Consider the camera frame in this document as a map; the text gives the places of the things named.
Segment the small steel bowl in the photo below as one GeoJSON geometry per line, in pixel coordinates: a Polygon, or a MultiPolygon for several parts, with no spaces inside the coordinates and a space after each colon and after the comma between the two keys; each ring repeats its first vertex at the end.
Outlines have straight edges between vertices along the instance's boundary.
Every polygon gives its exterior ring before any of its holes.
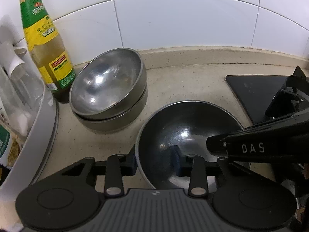
{"type": "Polygon", "coordinates": [[[142,125],[135,142],[139,171],[153,189],[188,189],[189,177],[176,172],[180,159],[217,157],[206,148],[206,139],[242,131],[241,123],[227,110],[205,101],[180,101],[157,110],[142,125]]]}

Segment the large steel bowl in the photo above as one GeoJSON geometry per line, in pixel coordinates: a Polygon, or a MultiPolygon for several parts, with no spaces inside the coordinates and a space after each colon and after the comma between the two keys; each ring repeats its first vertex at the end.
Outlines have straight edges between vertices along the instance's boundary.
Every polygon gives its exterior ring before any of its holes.
{"type": "Polygon", "coordinates": [[[112,118],[134,106],[146,85],[140,54],[130,48],[113,49],[95,57],[77,75],[70,89],[70,107],[82,118],[112,118]]]}

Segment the black gas stove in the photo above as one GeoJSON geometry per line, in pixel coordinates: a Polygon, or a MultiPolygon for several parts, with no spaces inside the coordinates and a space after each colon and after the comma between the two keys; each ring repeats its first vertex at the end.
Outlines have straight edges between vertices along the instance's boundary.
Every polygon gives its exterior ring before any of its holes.
{"type": "MultiPolygon", "coordinates": [[[[288,77],[228,75],[226,81],[254,125],[308,109],[308,77],[300,67],[288,77]]],[[[308,200],[308,162],[275,159],[270,166],[277,182],[291,190],[300,201],[308,200]]]]}

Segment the white two-tier turntable rack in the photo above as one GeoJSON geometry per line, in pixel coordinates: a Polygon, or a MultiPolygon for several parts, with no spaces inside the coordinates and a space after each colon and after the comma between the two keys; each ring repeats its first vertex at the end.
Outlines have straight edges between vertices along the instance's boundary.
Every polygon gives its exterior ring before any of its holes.
{"type": "Polygon", "coordinates": [[[29,185],[36,182],[45,167],[55,139],[58,127],[58,109],[55,99],[39,75],[38,69],[27,56],[25,46],[14,46],[14,26],[10,26],[10,17],[1,16],[1,43],[8,45],[15,52],[16,62],[19,64],[13,70],[6,68],[10,78],[18,78],[26,88],[27,96],[40,93],[36,102],[37,109],[32,115],[33,122],[24,145],[11,168],[6,180],[1,185],[1,228],[8,231],[18,231],[21,222],[15,210],[17,196],[29,185]]]}

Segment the purple neck fish sauce bottle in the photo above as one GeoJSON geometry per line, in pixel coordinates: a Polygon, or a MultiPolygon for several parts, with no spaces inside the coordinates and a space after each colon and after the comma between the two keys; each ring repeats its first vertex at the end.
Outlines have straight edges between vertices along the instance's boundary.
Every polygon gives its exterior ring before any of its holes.
{"type": "Polygon", "coordinates": [[[18,132],[18,125],[14,115],[9,111],[9,104],[4,96],[1,96],[1,165],[11,169],[20,152],[24,142],[18,132]]]}

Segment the green yellow oil bottle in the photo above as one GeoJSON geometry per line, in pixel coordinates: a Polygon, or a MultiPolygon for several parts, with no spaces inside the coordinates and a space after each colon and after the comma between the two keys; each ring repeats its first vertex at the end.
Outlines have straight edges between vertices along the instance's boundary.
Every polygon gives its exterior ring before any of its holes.
{"type": "Polygon", "coordinates": [[[68,103],[76,72],[61,35],[42,0],[19,2],[30,56],[55,99],[60,103],[68,103]]]}

